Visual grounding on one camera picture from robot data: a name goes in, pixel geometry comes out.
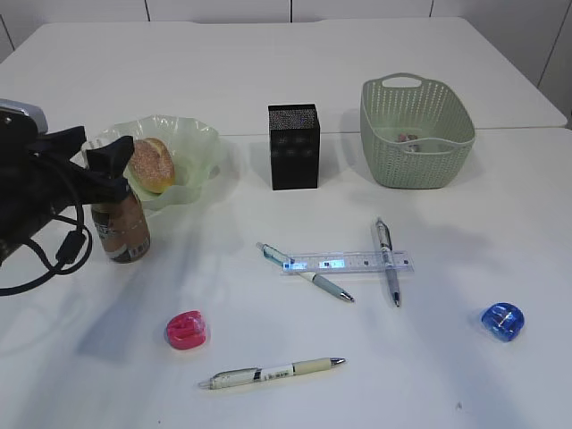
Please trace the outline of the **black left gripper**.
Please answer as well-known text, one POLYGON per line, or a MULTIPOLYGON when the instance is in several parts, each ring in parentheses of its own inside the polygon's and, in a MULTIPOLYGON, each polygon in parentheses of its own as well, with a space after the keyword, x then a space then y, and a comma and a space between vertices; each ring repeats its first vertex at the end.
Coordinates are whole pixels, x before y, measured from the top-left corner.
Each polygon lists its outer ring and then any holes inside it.
POLYGON ((132 193, 124 176, 132 136, 98 147, 89 141, 80 150, 82 144, 81 126, 44 133, 29 116, 1 117, 2 260, 66 207, 75 207, 82 221, 81 203, 119 204, 132 193), (71 158, 79 150, 85 166, 75 169, 71 158))

